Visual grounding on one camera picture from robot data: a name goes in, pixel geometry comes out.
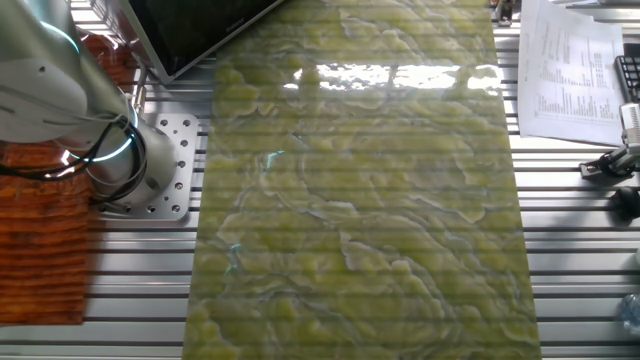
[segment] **orange fabric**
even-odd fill
[[[90,35],[83,43],[116,85],[122,86],[133,80],[132,71],[127,69],[127,62],[132,59],[129,48],[119,45],[114,49],[113,42],[98,35]]]
[[[4,144],[9,166],[60,165],[52,143]],[[59,183],[0,176],[0,324],[80,324],[90,179]]]

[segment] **yellow-green stone surface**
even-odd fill
[[[486,0],[288,0],[218,54],[195,359],[537,359]]]

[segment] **aluminum slotted table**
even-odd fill
[[[80,27],[107,31],[86,3],[72,5]],[[625,36],[640,39],[640,7],[571,8],[596,21],[620,23]],[[608,148],[520,138],[518,19],[516,14],[510,28],[496,27],[495,36],[543,357],[640,359],[640,338],[628,335],[615,318],[620,299],[640,292],[634,259],[640,220],[616,226],[607,211],[615,188],[640,186],[640,176],[596,187],[580,178],[578,164]],[[206,59],[171,86],[153,80],[146,85],[147,113],[193,114],[200,121],[188,220],[169,228],[140,221],[95,229],[85,324],[0,329],[0,360],[180,358],[214,67],[215,59]]]

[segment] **metal bracket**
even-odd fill
[[[146,123],[158,128],[171,139],[178,161],[171,185],[155,199],[144,204],[126,207],[104,204],[95,207],[100,220],[149,220],[157,222],[181,221],[189,214],[191,180],[198,139],[198,119],[185,114],[145,114]]]
[[[580,175],[583,179],[596,178],[604,176],[602,170],[600,170],[600,161],[591,161],[588,163],[580,164]]]

